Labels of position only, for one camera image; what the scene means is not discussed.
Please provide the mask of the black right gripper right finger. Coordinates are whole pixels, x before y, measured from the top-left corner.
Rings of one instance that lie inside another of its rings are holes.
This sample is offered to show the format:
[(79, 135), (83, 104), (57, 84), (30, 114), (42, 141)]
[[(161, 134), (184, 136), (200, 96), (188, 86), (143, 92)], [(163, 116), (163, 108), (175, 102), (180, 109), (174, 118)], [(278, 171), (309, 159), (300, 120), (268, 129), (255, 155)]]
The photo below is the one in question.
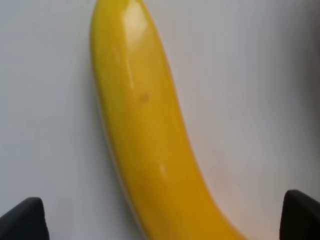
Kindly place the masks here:
[(288, 190), (283, 200), (279, 238), (319, 240), (320, 202), (299, 190)]

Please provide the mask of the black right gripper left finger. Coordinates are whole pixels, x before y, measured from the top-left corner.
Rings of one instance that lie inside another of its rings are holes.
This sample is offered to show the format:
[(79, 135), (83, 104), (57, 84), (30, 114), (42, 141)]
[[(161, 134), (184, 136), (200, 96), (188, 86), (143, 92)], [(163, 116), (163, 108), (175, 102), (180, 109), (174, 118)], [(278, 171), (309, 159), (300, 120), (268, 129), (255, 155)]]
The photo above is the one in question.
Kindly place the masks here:
[(2, 240), (48, 240), (43, 201), (28, 197), (0, 217)]

